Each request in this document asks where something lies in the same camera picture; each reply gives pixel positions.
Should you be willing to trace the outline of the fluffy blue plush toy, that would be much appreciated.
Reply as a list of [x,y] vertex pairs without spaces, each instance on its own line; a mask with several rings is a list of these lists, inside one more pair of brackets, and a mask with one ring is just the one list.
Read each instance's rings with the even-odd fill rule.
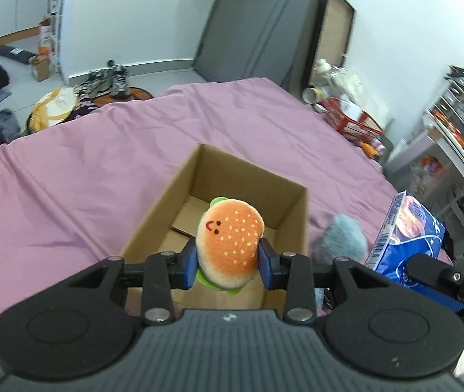
[[368,242],[360,223],[345,214],[335,215],[312,245],[312,260],[316,264],[331,264],[337,257],[363,262]]

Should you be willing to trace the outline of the small drawer organizer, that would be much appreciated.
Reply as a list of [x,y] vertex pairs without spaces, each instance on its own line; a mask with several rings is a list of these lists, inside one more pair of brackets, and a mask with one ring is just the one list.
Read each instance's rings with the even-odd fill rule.
[[440,95],[429,109],[440,112],[464,137],[464,86],[454,79],[446,79]]

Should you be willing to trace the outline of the large clear plastic jar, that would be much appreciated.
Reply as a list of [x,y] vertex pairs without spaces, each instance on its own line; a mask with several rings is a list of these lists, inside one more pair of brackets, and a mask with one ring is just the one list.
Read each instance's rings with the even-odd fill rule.
[[317,88],[346,89],[347,71],[341,67],[329,64],[324,58],[314,62],[310,84]]

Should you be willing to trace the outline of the small open cardboard box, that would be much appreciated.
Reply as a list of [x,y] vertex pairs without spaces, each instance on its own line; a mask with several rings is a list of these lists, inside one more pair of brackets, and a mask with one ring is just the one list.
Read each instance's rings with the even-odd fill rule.
[[51,58],[49,55],[36,55],[29,59],[32,75],[38,82],[45,81],[51,76]]

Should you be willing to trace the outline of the grey door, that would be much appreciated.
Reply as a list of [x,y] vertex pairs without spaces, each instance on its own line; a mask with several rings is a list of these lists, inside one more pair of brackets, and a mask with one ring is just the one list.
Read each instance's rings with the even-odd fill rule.
[[253,77],[288,87],[298,41],[312,0],[216,0],[195,71],[208,82]]

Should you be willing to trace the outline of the grey desk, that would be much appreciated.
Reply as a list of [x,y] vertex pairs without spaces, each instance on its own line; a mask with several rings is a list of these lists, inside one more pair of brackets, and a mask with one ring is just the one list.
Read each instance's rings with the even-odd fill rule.
[[422,132],[392,152],[383,172],[396,190],[414,195],[446,225],[464,254],[464,157],[449,140]]

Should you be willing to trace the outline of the yellow white bag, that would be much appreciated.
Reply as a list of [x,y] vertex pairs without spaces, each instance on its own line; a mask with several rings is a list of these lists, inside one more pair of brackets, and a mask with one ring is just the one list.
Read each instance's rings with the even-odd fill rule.
[[78,95],[74,88],[63,87],[50,91],[34,105],[27,119],[27,132],[37,133],[61,123],[77,104]]

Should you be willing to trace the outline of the blue tissue pack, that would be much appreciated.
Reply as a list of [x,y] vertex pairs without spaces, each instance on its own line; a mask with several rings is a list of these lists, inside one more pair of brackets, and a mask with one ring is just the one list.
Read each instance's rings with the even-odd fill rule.
[[392,200],[365,266],[402,286],[421,289],[406,273],[406,262],[416,254],[438,258],[444,234],[443,223],[414,196],[400,192]]

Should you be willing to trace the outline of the orange bottle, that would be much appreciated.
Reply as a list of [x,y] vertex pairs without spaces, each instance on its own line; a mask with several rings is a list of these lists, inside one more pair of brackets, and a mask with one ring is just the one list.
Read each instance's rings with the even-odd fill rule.
[[366,155],[366,157],[370,158],[370,159],[374,159],[374,160],[377,160],[378,158],[381,157],[381,154],[379,151],[377,151],[375,149],[374,146],[372,146],[371,144],[367,143],[367,142],[360,142],[359,143],[359,146],[360,146],[360,149],[364,152],[364,154]]

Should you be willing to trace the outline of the plush hamburger toy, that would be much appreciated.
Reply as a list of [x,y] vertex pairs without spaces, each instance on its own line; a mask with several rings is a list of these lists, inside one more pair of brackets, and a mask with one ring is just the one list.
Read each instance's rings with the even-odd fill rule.
[[206,287],[239,293],[258,271],[258,245],[264,220],[252,205],[216,197],[200,218],[196,279]]

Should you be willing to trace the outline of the red plastic basket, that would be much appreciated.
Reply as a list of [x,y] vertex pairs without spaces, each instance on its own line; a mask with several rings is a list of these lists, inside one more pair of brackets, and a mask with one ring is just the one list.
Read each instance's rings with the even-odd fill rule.
[[319,104],[326,110],[326,123],[348,139],[370,143],[383,135],[376,120],[353,102],[331,96]]

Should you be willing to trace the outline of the pink bed sheet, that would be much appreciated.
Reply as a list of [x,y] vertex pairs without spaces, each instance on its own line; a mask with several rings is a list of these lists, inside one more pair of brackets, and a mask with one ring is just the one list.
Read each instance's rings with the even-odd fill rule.
[[381,166],[266,78],[174,86],[0,147],[0,313],[121,251],[201,143],[306,187],[310,233],[373,242],[396,190]]

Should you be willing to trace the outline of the pair of sneakers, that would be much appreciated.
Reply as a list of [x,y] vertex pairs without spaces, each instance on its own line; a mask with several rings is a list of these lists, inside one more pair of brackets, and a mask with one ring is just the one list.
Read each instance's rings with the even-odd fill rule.
[[116,100],[123,100],[130,96],[128,71],[125,66],[116,64],[112,59],[104,69],[90,71],[85,81],[76,87],[79,93],[90,98],[109,93]]

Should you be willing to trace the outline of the brown cardboard box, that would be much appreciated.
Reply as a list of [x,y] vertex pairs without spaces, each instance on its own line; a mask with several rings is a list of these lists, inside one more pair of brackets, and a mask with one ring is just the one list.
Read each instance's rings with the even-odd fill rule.
[[[243,200],[263,217],[266,236],[278,253],[308,250],[308,190],[239,157],[200,144],[157,198],[121,256],[142,263],[159,251],[181,251],[197,232],[200,217],[218,197]],[[238,294],[212,290],[196,281],[188,291],[173,290],[176,315],[188,308],[274,309],[283,314],[286,292],[265,291],[260,276]]]

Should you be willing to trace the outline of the framed cork board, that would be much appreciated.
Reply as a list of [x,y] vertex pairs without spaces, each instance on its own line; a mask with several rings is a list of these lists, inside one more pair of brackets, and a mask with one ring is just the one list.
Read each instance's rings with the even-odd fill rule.
[[318,0],[311,41],[310,77],[314,62],[321,58],[333,66],[344,66],[355,12],[347,0]]

